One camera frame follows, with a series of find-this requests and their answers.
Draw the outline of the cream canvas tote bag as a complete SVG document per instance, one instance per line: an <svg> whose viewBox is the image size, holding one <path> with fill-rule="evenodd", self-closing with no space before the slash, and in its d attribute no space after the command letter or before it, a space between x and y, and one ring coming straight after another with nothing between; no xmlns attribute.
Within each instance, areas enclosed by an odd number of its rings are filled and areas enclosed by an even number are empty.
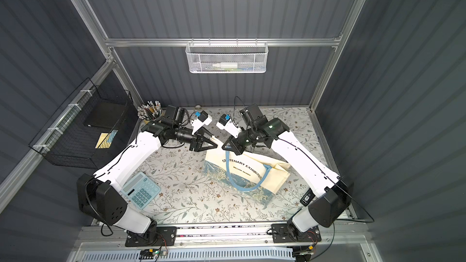
<svg viewBox="0 0 466 262"><path fill-rule="evenodd" d="M223 142L212 137L215 149L207 150L204 173L261 205L268 205L290 177L289 163L268 156L222 149Z"/></svg>

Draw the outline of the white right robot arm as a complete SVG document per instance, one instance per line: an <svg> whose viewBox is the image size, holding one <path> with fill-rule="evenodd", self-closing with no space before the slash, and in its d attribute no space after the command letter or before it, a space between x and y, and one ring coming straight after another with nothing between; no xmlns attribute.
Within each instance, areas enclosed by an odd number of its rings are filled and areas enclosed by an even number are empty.
<svg viewBox="0 0 466 262"><path fill-rule="evenodd" d="M315 198L289 220L289 231L304 233L316 226L330 227L351 204L353 183L323 165L279 118L268 120L258 105L240 111L246 129L237 127L232 116L223 114L217 127L231 136L222 149L236 155L248 146L263 143L289 163L306 181Z"/></svg>

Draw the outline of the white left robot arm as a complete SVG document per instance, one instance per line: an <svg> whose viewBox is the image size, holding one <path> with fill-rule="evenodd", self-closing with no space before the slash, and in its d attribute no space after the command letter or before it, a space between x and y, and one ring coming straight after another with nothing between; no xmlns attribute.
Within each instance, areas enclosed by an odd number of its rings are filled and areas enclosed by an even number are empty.
<svg viewBox="0 0 466 262"><path fill-rule="evenodd" d="M145 124L131 144L92 175L84 174L76 182L79 210L104 223L135 234L148 232L153 220L128 205L120 190L142 163L168 141L188 144L189 150L202 152L217 148L206 126L212 117L205 111L194 113L190 127L186 109L168 106L165 114Z"/></svg>

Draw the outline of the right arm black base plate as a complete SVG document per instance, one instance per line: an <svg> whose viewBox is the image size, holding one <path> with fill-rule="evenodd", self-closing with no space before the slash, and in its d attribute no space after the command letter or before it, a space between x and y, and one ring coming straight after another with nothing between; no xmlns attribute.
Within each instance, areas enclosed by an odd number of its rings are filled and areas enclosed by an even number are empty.
<svg viewBox="0 0 466 262"><path fill-rule="evenodd" d="M309 228L306 232L300 232L291 223L274 223L266 233L272 236L274 243L310 243L316 245L322 241L317 226Z"/></svg>

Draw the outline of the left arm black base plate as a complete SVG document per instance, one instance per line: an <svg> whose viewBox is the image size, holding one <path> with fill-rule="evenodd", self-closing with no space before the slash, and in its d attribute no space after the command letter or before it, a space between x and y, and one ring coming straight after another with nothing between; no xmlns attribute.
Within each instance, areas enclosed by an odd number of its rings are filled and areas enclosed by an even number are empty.
<svg viewBox="0 0 466 262"><path fill-rule="evenodd" d="M173 246L177 236L175 226L153 226L144 234L127 233L126 247Z"/></svg>

